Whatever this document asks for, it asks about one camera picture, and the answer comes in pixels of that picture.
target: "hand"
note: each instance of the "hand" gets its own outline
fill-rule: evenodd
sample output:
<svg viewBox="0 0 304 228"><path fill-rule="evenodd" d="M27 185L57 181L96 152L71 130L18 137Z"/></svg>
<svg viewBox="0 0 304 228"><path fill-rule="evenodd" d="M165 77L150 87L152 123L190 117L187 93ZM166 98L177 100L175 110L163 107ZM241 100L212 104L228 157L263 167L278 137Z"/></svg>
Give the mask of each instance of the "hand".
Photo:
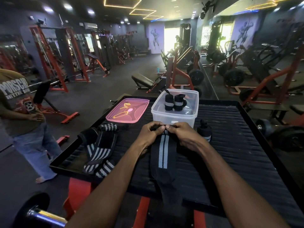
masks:
<svg viewBox="0 0 304 228"><path fill-rule="evenodd" d="M154 125L161 126L155 131L150 131L150 128ZM135 140L134 144L139 145L142 150L152 145L158 135L161 135L165 131L165 125L162 122L150 122L144 125Z"/></svg>
<svg viewBox="0 0 304 228"><path fill-rule="evenodd" d="M42 121L44 119L43 113L36 113L36 114L26 114L26 119L30 121Z"/></svg>
<svg viewBox="0 0 304 228"><path fill-rule="evenodd" d="M213 149L209 142L200 136L187 122L178 122L173 125L177 126L177 128L166 125L166 129L170 133L177 135L181 146L187 147L195 152L199 152L200 148Z"/></svg>

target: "bare foot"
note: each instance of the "bare foot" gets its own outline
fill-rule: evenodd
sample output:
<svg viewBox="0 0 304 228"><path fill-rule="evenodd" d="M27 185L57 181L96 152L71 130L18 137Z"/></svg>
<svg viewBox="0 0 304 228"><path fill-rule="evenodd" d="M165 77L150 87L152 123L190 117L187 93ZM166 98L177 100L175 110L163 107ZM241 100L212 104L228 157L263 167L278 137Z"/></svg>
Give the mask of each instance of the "bare foot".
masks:
<svg viewBox="0 0 304 228"><path fill-rule="evenodd" d="M44 177L39 177L39 178L36 179L35 182L36 182L37 184L40 184L40 183L43 183L43 182L45 182L45 181L46 181L46 180L44 179Z"/></svg>

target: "rubber mat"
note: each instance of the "rubber mat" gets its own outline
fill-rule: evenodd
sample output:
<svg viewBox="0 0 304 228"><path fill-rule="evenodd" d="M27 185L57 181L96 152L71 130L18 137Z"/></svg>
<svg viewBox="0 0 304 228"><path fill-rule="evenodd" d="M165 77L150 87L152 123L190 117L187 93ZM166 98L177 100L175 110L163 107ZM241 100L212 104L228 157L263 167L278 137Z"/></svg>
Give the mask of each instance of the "rubber mat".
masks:
<svg viewBox="0 0 304 228"><path fill-rule="evenodd" d="M118 162L137 138L141 127L153 121L151 102L135 124L119 132L112 158ZM235 106L200 105L195 127L204 119L212 127L211 145L224 160L293 227L304 227L304 216L272 162L261 148ZM206 206L206 212L224 215L215 184L201 157L185 148L177 149L177 180L184 201ZM81 172L86 154L79 147L59 167ZM150 153L139 159L129 192L160 197L150 174Z"/></svg>

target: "gym floor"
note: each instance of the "gym floor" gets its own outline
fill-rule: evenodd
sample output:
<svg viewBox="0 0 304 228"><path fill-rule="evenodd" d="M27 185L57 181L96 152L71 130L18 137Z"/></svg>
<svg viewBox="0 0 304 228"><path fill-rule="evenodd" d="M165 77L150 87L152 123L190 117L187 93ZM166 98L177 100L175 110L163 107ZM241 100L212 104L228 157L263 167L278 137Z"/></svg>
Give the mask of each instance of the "gym floor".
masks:
<svg viewBox="0 0 304 228"><path fill-rule="evenodd" d="M282 61L278 66L287 66L290 58ZM158 94L146 94L145 90L137 90L132 74L141 73L151 80L157 78L157 67L165 70L164 63L159 54L149 55L147 57L134 58L127 60L126 64L113 67L110 75L103 78L103 74L96 71L91 74L91 83L70 83L67 85L69 93L50 91L47 98L60 111L65 114L72 114L75 111L80 115L74 118L69 124L62 125L60 116L46 115L48 125L56 139L63 135L70 135L70 139L62 145L64 150L76 138L82 130L90 127L97 119L101 117L103 111L111 106L110 100L116 100L123 94L133 96L158 96ZM211 70L206 69L207 75L221 100L238 100L238 97L227 94L223 86L222 77L212 77ZM301 103L302 96L293 96L285 104ZM269 112L251 111L252 118L267 118ZM276 151L282 162L286 165L292 176L300 187L304 183L301 180L304 170L302 168L304 158L301 153L290 154L282 151ZM65 216L62 208L63 202L67 198L69 178L57 176L55 179L43 184L35 184L38 175L13 147L9 147L0 153L0 224L2 227L9 227L13 220L16 208L20 208L23 199L36 191L43 191L50 195L51 204L48 209L51 213ZM136 210L140 202L140 196L127 193L120 210L116 227L132 227L136 216ZM191 227L193 224L193 212L184 209L180 218L173 218L162 208L160 201L152 200L149 208L150 215L146 221L146 227ZM207 227L231 227L225 218L206 214Z"/></svg>

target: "jeans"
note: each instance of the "jeans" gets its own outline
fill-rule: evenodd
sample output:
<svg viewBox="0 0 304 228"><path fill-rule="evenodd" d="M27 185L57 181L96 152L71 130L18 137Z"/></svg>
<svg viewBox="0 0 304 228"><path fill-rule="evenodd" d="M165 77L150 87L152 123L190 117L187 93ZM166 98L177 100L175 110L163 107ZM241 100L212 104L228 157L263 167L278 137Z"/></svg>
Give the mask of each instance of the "jeans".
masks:
<svg viewBox="0 0 304 228"><path fill-rule="evenodd" d="M56 176L56 173L49 167L51 161L45 150L52 158L56 158L62 151L55 138L50 134L46 122L41 123L38 128L27 134L14 137L13 146L45 180Z"/></svg>

